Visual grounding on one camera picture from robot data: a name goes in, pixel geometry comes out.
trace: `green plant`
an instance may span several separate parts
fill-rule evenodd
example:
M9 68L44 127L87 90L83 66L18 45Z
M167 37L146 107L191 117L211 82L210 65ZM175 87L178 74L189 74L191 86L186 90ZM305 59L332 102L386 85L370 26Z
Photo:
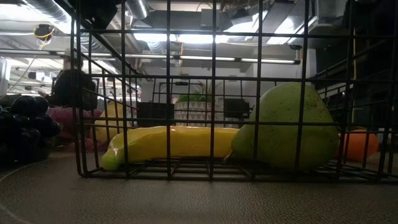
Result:
M180 95L178 97L177 103L181 102L205 102L206 101L206 96L205 95L197 95L201 94L199 91L194 91L192 94L194 95Z
M199 82L200 82L200 85L202 86L202 88L206 89L206 85L201 81L199 81ZM215 87L217 88L223 83L224 83L224 81L216 82ZM206 102L206 93L194 91L191 94L189 94L189 97L188 97L188 94L180 95L177 99L177 103L188 102L188 99L189 99L189 102ZM207 89L207 94L208 94L207 102L210 103L211 102L211 83L210 83L209 88Z

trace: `green pear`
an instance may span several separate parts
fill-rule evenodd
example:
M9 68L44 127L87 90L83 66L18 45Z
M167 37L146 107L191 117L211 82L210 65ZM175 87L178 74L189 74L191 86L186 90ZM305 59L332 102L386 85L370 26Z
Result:
M260 122L298 122L301 83L285 83L273 87L260 97ZM256 110L250 121L256 118ZM303 122L332 123L326 105L318 92L305 86ZM257 158L271 167L293 170L297 145L298 125L259 125ZM245 124L232 141L237 159L252 159L254 125ZM335 126L303 126L299 170L312 170L326 164L338 148Z

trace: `pink object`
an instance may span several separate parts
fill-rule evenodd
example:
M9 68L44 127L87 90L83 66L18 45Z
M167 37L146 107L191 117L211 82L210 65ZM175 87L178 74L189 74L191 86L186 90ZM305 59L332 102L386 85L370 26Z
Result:
M69 139L71 144L69 145L70 150L75 150L75 143L73 142L73 109L72 108L49 108L47 113L51 116L51 118L61 124L62 129L60 133L60 137L64 139ZM102 111L94 110L94 117L100 117ZM83 117L90 117L90 111L83 111ZM76 118L79 119L79 109L76 109ZM93 123L93 121L86 120L85 123ZM88 138L92 134L92 129L90 127L85 128L85 146L86 151L92 151L94 149L94 142ZM107 143L99 142L98 150L106 151Z

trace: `table surface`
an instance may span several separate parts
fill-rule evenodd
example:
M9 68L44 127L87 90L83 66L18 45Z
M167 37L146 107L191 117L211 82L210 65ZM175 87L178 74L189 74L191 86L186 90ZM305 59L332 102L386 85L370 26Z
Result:
M73 154L0 171L0 223L397 223L398 186L84 179Z

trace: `ductwork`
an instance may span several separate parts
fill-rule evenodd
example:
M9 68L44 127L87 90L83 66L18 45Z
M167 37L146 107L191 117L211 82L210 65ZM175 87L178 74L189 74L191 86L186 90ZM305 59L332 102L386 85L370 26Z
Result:
M166 49L161 42L147 42L149 50L153 54L163 55L166 54Z
M58 30L65 34L70 34L70 28L72 24L71 16L62 9L53 0L21 0L23 3L28 5L32 10L37 13L47 16L49 22L51 22ZM81 34L81 46L88 49L88 34ZM93 39L91 49L93 52L105 53L108 50L102 46L96 39Z
M149 6L145 0L127 0L126 3L135 19L145 19L149 15Z

